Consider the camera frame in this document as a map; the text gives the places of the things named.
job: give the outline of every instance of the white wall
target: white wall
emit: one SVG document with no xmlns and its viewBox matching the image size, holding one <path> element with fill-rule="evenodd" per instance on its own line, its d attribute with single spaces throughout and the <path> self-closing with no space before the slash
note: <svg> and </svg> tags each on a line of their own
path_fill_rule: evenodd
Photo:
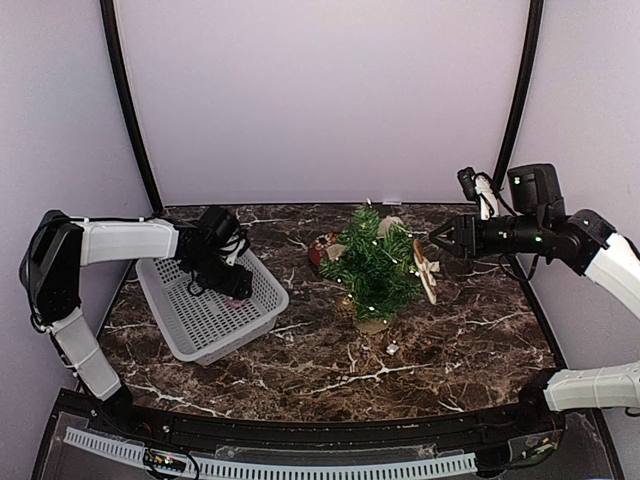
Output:
<svg viewBox="0 0 640 480">
<path fill-rule="evenodd" d="M 514 159 L 554 163 L 569 212 L 592 208 L 640 241 L 640 3 L 547 2 Z M 640 321 L 599 287 L 561 263 L 533 283 L 571 367 L 640 359 Z M 640 421 L 607 419 L 640 478 Z"/>
<path fill-rule="evenodd" d="M 44 212 L 150 211 L 108 62 L 98 1 L 0 2 L 0 478 L 28 478 L 60 386 L 74 385 L 29 325 L 18 265 Z M 123 265 L 83 274 L 94 329 Z"/>
<path fill-rule="evenodd" d="M 460 201 L 491 171 L 526 0 L 119 0 L 166 204 Z"/>
</svg>

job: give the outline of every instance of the ornament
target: ornament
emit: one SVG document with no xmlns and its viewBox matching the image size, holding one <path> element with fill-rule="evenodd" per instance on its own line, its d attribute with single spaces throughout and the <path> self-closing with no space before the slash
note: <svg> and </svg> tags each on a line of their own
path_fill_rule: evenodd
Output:
<svg viewBox="0 0 640 480">
<path fill-rule="evenodd" d="M 413 261 L 415 262 L 416 267 L 418 267 L 416 276 L 420 277 L 420 281 L 427 292 L 429 301 L 435 305 L 436 279 L 433 278 L 433 272 L 440 271 L 440 262 L 430 262 L 427 257 L 424 256 L 422 253 L 422 245 L 420 245 L 420 241 L 417 238 L 413 241 Z"/>
<path fill-rule="evenodd" d="M 316 237 L 309 247 L 309 260 L 311 260 L 311 263 L 319 267 L 322 259 L 328 255 L 327 249 L 337 242 L 338 235 L 333 232 Z"/>
<path fill-rule="evenodd" d="M 340 256 L 345 252 L 347 247 L 344 245 L 340 245 L 339 243 L 334 243 L 330 247 L 327 247 L 326 252 L 329 260 L 335 262 L 340 258 Z"/>
<path fill-rule="evenodd" d="M 380 220 L 380 225 L 378 226 L 378 238 L 384 238 L 387 235 L 387 232 L 394 225 L 404 225 L 402 220 L 399 217 L 385 217 Z"/>
</svg>

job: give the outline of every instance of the black cable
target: black cable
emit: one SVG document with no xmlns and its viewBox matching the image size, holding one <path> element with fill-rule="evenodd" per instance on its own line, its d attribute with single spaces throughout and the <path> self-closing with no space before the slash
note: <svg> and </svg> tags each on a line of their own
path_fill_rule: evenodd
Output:
<svg viewBox="0 0 640 480">
<path fill-rule="evenodd" d="M 491 185 L 492 189 L 495 188 L 494 185 L 493 185 L 493 179 L 487 173 L 485 173 L 485 172 L 476 173 L 476 175 L 473 177 L 474 182 L 475 182 L 475 179 L 477 177 L 486 178 L 487 181 L 489 182 L 489 185 Z M 509 212 L 509 214 L 513 215 L 514 217 L 517 217 L 518 214 L 513 210 L 513 208 L 511 208 L 511 206 L 504 200 L 504 198 L 502 198 L 502 194 L 500 192 L 501 192 L 501 190 L 495 190 L 495 189 L 493 190 L 493 194 L 498 199 L 498 201 L 502 204 L 502 206 L 505 208 L 505 210 L 507 210 L 507 212 Z M 482 197 L 484 198 L 485 202 L 487 202 L 487 204 L 489 204 L 489 202 L 487 201 L 486 197 L 484 197 L 484 195 L 482 195 Z"/>
<path fill-rule="evenodd" d="M 640 411 L 638 411 L 637 413 L 631 413 L 631 408 L 627 407 L 624 409 L 624 414 L 627 417 L 631 417 L 631 418 L 640 418 Z"/>
<path fill-rule="evenodd" d="M 496 213 L 496 211 L 493 209 L 493 205 L 491 205 L 489 200 L 487 200 L 487 197 L 484 193 L 479 193 L 478 196 L 484 200 L 484 203 L 487 204 L 487 207 L 489 207 L 489 216 L 493 217 L 493 215 Z"/>
<path fill-rule="evenodd" d="M 527 100 L 527 91 L 529 90 L 529 84 L 531 83 L 533 63 L 536 56 L 540 25 L 542 23 L 543 6 L 544 0 L 530 0 L 529 17 L 527 19 L 527 29 L 524 38 L 524 45 L 522 47 L 522 56 L 520 58 L 518 80 L 516 81 L 516 87 L 513 92 L 509 118 L 507 120 L 502 145 L 500 146 L 500 153 L 498 154 L 498 159 L 493 173 L 493 178 L 495 179 L 493 189 L 495 191 L 502 187 L 504 177 L 507 173 L 507 169 L 509 168 L 513 147 L 515 146 L 516 138 L 518 136 L 518 129 L 520 127 L 520 121 L 522 120 L 522 114 Z"/>
<path fill-rule="evenodd" d="M 507 270 L 507 267 L 505 267 L 504 263 L 502 262 L 503 258 L 506 258 L 507 255 L 506 254 L 502 254 L 500 255 L 500 257 L 498 257 L 498 265 L 500 266 L 500 270 L 502 270 L 502 272 L 507 275 L 509 278 L 517 281 L 517 282 L 529 282 L 533 279 L 533 276 L 536 274 L 536 270 L 538 268 L 538 262 L 540 261 L 540 254 L 537 253 L 535 257 L 533 257 L 533 262 L 531 263 L 531 268 L 529 269 L 529 273 L 527 274 L 526 277 L 519 277 L 518 275 L 516 275 L 515 273 L 510 272 L 509 270 Z"/>
<path fill-rule="evenodd" d="M 629 237 L 624 237 L 624 239 L 629 243 L 629 246 L 631 247 L 631 250 L 633 251 L 633 254 L 636 256 L 636 258 L 640 260 L 640 251 L 638 251 L 638 247 L 636 247 L 636 244 L 633 243 L 633 241 Z"/>
<path fill-rule="evenodd" d="M 204 295 L 204 292 L 207 291 L 206 288 L 202 288 L 200 287 L 200 291 L 199 292 L 194 292 L 193 291 L 193 286 L 196 285 L 196 272 L 191 272 L 191 281 L 189 282 L 189 285 L 187 285 L 187 292 L 189 292 L 189 294 L 193 297 L 201 297 L 202 295 Z"/>
</svg>

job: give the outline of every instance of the small white object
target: small white object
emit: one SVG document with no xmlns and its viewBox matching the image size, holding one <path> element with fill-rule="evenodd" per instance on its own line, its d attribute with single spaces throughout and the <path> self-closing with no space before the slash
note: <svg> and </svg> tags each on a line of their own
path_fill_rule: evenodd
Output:
<svg viewBox="0 0 640 480">
<path fill-rule="evenodd" d="M 476 176 L 476 193 L 480 195 L 480 218 L 482 220 L 489 220 L 492 210 L 494 217 L 500 214 L 498 211 L 498 199 L 493 193 L 489 180 L 482 175 Z"/>
<path fill-rule="evenodd" d="M 395 355 L 398 350 L 400 350 L 400 347 L 395 343 L 390 343 L 389 345 L 387 345 L 387 353 L 389 355 Z"/>
<path fill-rule="evenodd" d="M 378 226 L 378 238 L 384 238 L 387 235 L 387 232 L 394 225 L 402 225 L 402 219 L 400 217 L 384 217 L 380 221 L 380 225 Z"/>
</svg>

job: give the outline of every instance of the white backdrop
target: white backdrop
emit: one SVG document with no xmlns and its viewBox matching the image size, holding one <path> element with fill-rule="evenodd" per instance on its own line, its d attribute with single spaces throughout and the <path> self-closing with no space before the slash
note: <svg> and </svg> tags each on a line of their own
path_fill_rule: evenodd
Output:
<svg viewBox="0 0 640 480">
<path fill-rule="evenodd" d="M 526 0 L 119 0 L 168 205 L 463 201 L 493 169 Z"/>
</svg>

